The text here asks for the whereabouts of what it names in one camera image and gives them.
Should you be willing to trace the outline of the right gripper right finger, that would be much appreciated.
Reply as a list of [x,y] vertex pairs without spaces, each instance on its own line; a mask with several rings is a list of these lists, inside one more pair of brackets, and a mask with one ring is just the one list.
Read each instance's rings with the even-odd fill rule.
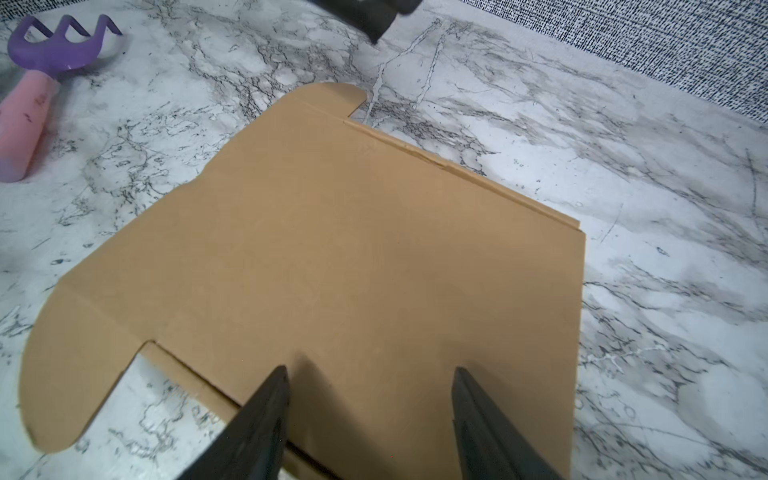
[[464,367],[455,370],[451,400],[462,477],[559,479]]

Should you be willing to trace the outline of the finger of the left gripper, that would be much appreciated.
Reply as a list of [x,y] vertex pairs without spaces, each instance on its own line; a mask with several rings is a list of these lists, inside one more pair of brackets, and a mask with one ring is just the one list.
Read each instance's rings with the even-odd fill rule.
[[422,0],[310,0],[376,44],[398,15],[412,14]]

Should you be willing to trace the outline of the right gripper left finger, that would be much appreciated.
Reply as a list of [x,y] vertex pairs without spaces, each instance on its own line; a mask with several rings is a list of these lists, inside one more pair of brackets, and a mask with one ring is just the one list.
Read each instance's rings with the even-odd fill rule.
[[186,480],[276,479],[287,443],[290,396],[288,371],[280,365],[180,477]]

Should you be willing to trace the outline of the brown cardboard box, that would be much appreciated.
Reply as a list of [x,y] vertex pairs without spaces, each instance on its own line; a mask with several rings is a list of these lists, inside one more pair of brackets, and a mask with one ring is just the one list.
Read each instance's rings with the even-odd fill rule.
[[464,366],[569,474],[578,221],[354,122],[364,97],[283,96],[58,281],[21,364],[38,449],[73,445],[156,345],[238,404],[285,366],[291,441],[345,479],[458,478]]

